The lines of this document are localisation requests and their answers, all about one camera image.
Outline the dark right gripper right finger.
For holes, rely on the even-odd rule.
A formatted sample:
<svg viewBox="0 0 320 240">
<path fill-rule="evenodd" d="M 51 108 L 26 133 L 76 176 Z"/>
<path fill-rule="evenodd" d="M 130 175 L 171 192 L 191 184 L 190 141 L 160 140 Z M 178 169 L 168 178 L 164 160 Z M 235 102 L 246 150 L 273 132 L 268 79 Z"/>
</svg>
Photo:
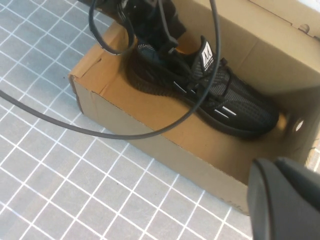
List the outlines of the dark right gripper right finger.
<svg viewBox="0 0 320 240">
<path fill-rule="evenodd" d="M 301 196 L 304 198 L 320 197 L 319 174 L 285 157 L 279 157 L 275 165 Z"/>
</svg>

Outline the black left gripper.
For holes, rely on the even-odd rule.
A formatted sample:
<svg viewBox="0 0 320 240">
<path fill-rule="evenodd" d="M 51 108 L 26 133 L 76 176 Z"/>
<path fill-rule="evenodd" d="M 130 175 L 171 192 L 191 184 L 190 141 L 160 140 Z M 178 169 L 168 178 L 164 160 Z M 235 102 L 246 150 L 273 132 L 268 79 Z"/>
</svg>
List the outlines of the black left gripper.
<svg viewBox="0 0 320 240">
<path fill-rule="evenodd" d="M 134 34 L 151 46 L 161 46 L 162 54 L 174 50 L 186 32 L 171 0 L 122 0 L 120 6 Z"/>
</svg>

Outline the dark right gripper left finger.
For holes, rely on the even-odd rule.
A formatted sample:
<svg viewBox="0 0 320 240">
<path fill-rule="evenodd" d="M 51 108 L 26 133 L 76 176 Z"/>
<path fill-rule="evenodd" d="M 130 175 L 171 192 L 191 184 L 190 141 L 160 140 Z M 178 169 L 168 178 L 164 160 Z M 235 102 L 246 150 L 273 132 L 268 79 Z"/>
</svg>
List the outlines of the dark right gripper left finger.
<svg viewBox="0 0 320 240">
<path fill-rule="evenodd" d="M 300 195 L 277 168 L 275 161 L 253 161 L 247 203 L 255 240 L 320 238 L 320 198 Z"/>
</svg>

